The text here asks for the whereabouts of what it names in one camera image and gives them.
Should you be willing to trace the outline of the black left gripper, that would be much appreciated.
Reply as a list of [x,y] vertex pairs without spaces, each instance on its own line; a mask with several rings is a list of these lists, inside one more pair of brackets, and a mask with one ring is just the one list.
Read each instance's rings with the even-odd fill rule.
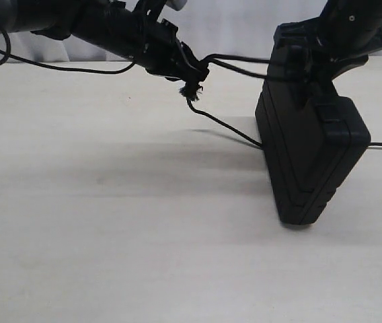
[[146,72],[189,84],[199,84],[207,78],[208,63],[198,60],[185,42],[179,42],[175,24],[165,19],[148,20],[146,27],[142,62]]

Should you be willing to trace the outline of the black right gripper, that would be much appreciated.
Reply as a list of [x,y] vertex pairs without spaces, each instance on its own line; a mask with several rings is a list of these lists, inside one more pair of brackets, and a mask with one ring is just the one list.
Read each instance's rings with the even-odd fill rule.
[[334,76],[367,63],[382,51],[382,24],[325,26],[318,18],[281,24],[274,34],[273,68],[289,87],[309,87],[314,101],[336,101]]

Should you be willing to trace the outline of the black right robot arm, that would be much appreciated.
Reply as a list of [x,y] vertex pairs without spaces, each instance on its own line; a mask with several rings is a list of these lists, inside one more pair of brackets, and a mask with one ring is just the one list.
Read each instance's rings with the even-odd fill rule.
[[382,51],[382,1],[328,1],[319,16],[274,33],[269,75],[300,92],[333,94],[333,80]]

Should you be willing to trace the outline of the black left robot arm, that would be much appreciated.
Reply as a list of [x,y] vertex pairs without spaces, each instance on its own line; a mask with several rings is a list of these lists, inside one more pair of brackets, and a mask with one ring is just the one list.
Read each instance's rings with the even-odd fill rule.
[[198,85],[209,73],[190,47],[179,41],[178,27],[158,18],[165,6],[181,10],[185,1],[138,1],[133,10],[124,1],[0,1],[0,65],[13,55],[9,35],[31,32],[53,40],[74,36],[170,81]]

